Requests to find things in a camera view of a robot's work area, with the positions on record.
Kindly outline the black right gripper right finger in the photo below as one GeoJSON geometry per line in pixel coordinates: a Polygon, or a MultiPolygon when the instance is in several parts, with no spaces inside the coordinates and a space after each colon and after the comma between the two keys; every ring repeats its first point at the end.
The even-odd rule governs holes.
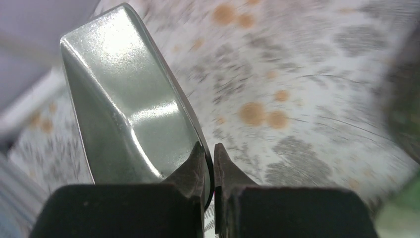
{"type": "Polygon", "coordinates": [[[229,157],[222,143],[214,147],[214,221],[215,233],[227,237],[226,204],[230,191],[236,186],[258,185],[247,176],[229,157]]]}

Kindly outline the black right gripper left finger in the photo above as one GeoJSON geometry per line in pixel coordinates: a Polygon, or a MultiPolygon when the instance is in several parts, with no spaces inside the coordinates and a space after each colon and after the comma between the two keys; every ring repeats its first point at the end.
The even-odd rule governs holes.
{"type": "Polygon", "coordinates": [[[171,185],[169,224],[176,238],[204,236],[205,150],[197,142],[188,159],[164,183],[171,185]]]}

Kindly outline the green cat litter bag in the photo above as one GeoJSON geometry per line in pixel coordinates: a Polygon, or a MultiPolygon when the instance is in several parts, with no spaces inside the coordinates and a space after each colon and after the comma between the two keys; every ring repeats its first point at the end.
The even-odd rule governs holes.
{"type": "Polygon", "coordinates": [[[420,236],[420,177],[415,177],[378,212],[375,228],[380,238],[420,236]]]}

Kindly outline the metal litter scoop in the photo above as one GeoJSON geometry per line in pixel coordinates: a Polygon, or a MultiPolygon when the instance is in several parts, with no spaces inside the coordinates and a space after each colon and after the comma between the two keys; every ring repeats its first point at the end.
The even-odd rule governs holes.
{"type": "Polygon", "coordinates": [[[161,182],[200,143],[209,206],[212,160],[201,126],[133,7],[122,3],[67,33],[60,51],[92,181],[161,182]]]}

